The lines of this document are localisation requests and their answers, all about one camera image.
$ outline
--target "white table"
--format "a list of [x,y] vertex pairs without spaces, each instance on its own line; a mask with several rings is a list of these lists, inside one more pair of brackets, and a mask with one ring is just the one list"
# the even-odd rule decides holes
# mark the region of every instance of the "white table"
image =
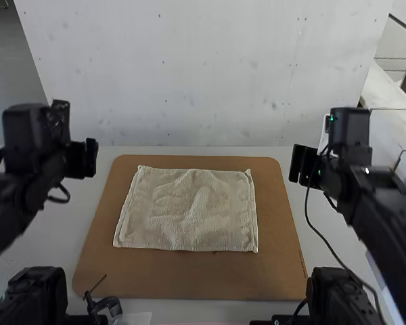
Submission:
[[[72,290],[72,277],[102,194],[113,160],[121,154],[182,154],[219,156],[269,156],[281,165],[284,181],[298,232],[302,254],[309,274],[315,266],[337,266],[324,243],[308,228],[304,217],[305,188],[288,181],[291,147],[101,147],[97,175],[83,181],[66,179],[71,193],[67,205],[48,202],[23,237],[0,257],[0,295],[7,280],[23,267],[53,265],[63,267],[68,281],[70,313],[85,313],[85,303]],[[372,286],[377,283],[365,258],[365,247],[354,231],[346,227],[322,193],[311,190],[311,222],[321,230],[336,252],[358,275]],[[292,313],[297,302],[273,301],[187,301],[122,299],[124,313],[152,312],[151,324],[184,322],[229,322],[247,324],[251,320],[269,320],[274,313]]]

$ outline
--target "towel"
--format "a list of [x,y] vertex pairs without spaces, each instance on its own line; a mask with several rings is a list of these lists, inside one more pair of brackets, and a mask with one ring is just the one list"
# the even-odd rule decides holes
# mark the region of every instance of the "towel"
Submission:
[[120,212],[113,245],[257,253],[251,171],[138,166]]

